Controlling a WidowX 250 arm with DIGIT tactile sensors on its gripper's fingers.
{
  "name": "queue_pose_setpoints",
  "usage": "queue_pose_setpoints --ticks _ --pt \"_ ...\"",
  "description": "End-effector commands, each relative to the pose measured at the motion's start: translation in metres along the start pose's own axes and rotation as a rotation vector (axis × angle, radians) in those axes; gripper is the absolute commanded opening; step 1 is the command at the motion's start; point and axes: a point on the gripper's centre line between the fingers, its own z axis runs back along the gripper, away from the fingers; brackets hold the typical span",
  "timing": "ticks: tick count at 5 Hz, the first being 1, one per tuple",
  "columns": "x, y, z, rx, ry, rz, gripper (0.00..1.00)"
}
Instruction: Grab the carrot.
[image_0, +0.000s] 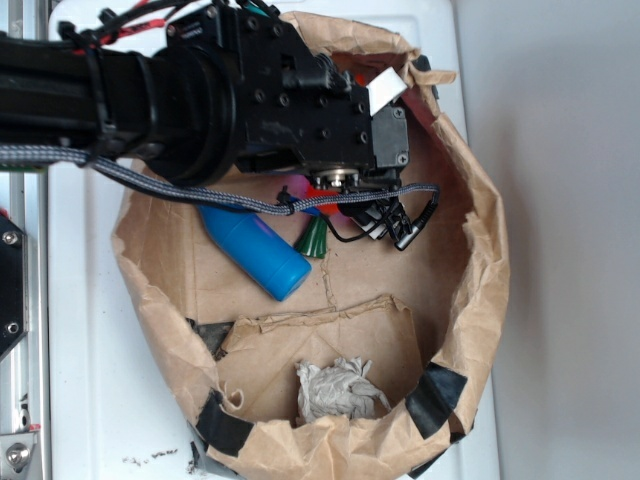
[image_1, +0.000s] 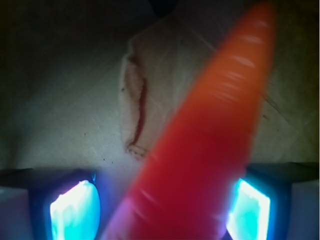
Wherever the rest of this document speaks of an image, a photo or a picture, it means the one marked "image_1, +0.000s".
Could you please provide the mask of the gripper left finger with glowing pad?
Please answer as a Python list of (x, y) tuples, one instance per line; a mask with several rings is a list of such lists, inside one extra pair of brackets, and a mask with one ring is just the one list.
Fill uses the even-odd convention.
[(0, 172), (2, 240), (94, 240), (101, 222), (96, 172), (25, 168)]

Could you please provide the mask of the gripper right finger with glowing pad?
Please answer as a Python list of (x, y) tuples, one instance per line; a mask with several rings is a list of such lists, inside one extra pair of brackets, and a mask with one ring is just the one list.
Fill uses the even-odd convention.
[(251, 163), (236, 184), (226, 240), (318, 240), (319, 164)]

